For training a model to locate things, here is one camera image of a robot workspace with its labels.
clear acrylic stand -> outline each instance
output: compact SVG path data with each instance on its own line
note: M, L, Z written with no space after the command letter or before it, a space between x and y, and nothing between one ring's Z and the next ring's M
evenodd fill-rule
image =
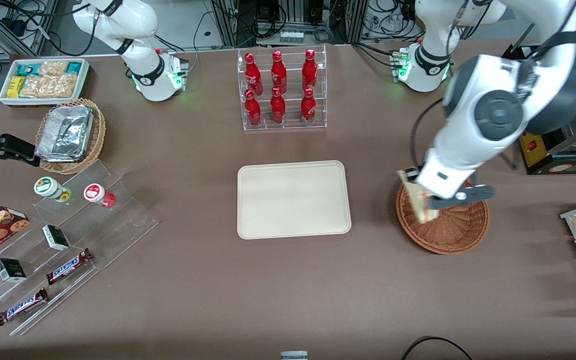
M315 120L313 125L302 125L302 98L304 98L304 90L302 89L302 66L306 60L306 50L313 49L315 51L315 62L317 63L317 85L314 90L314 99L316 102L315 107ZM328 125L328 112L327 112L327 60L326 60L326 47L310 46L310 47L282 47L281 57L283 63L286 65L286 72L288 77L288 91L283 94L286 102L286 120L284 124L277 125L272 120L272 109L270 108L270 99L272 98L273 81L270 75L270 69L273 66L273 51L275 48L255 48L250 50L240 50L237 54L237 77L239 84L239 100L241 102L241 118L244 130L307 130L312 128L326 128ZM246 82L246 61L243 57L246 53L253 53L254 62L261 71L261 84L263 85L263 94L258 96L256 100L261 106L261 121L260 127L250 126L248 117L246 115L244 91L248 88Z
M27 278L18 284L0 278L0 312L33 296L41 288L46 288L50 301L17 315L2 326L10 335L23 335L158 224L120 179L121 175L97 160L64 183L72 190L68 202L44 198L26 210L32 225L0 250L0 258L19 260ZM84 188L91 183L99 183L115 195L116 202L112 207L102 207L83 198ZM57 251L48 246L42 232L46 224L61 228L70 243L68 250ZM46 274L86 248L94 256L92 260L66 278L48 285Z

beige tray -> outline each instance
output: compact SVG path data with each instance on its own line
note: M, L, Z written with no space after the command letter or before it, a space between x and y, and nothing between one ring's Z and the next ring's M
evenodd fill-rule
M104 137L106 136L106 120L104 119L104 114L101 113L101 110L99 110L99 107L97 107L94 102L87 100L87 98L78 98L76 100L64 102L57 105L57 107L74 107L76 105L86 105L94 110L94 119L92 130L90 130L87 156L80 162L48 162L41 160L39 166L41 166L43 170L63 175L73 175L86 169L90 164L93 164L93 162L98 159L101 149L104 146ZM48 114L50 114L50 112L43 117L43 121L41 122L41 125L39 125L37 135L34 137L34 146L39 144L39 139L41 139L42 134L44 133L44 126L46 126Z
M339 161L244 166L238 172L242 239L344 234L351 225L346 172Z

snickers bar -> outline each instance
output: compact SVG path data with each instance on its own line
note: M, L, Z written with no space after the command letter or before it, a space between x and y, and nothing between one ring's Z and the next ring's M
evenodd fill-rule
M66 262L66 264L61 265L58 269L46 275L46 278L48 278L48 285L55 284L57 281L65 278L66 275L70 274L93 257L94 256L92 253L90 253L89 249L85 248L82 252L78 253L77 256L73 257L69 262Z
M6 324L7 322L11 321L14 317L18 316L23 312L27 312L30 308L34 307L43 302L47 302L48 300L48 292L43 287L39 292L30 296L29 298L21 301L14 307L9 308L7 311L0 312L0 326Z

white tray of snacks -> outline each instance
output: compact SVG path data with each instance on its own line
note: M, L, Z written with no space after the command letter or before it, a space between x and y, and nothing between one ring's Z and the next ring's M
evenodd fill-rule
M89 68L86 60L70 57L14 60L0 102L9 107L41 107L76 100Z

plastic tray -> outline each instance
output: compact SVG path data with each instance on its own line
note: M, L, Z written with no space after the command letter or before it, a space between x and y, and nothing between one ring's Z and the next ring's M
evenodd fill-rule
M350 230L341 162L244 166L237 176L237 233L245 240L345 234Z
M50 97L50 98L9 98L6 96L8 88L10 86L10 80L16 75L19 70L19 66L38 64L44 61L54 61L54 62L71 62L71 63L81 63L81 68L77 75L77 82L75 83L75 89L70 97ZM72 57L51 57L49 59L21 59L14 60L10 64L10 69L6 75L6 80L0 91L0 102L3 105L8 105L9 107L41 107L45 105L57 105L64 103L69 100L77 100L84 89L84 84L86 84L86 78L88 75L90 65L85 59L72 58Z

